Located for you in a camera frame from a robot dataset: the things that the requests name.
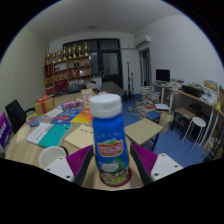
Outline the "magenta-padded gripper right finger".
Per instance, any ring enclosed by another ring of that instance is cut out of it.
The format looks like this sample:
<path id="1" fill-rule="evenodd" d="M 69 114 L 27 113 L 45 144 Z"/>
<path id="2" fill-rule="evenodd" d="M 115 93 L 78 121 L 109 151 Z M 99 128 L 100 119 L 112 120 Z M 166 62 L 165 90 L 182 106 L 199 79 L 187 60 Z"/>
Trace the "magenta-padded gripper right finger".
<path id="1" fill-rule="evenodd" d="M 136 144 L 130 145 L 130 153 L 136 163 L 144 185 L 150 184 L 182 169 L 182 166 L 167 154 L 155 154 Z"/>

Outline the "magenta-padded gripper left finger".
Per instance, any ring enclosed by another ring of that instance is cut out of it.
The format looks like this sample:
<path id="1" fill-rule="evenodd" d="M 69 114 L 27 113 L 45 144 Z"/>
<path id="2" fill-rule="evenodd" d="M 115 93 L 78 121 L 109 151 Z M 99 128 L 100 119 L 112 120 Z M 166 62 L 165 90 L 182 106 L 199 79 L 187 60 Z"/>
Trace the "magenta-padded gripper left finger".
<path id="1" fill-rule="evenodd" d="M 81 186 L 91 159 L 94 155 L 93 146 L 87 146 L 71 154 L 67 158 L 58 157 L 50 163 L 45 170 Z"/>

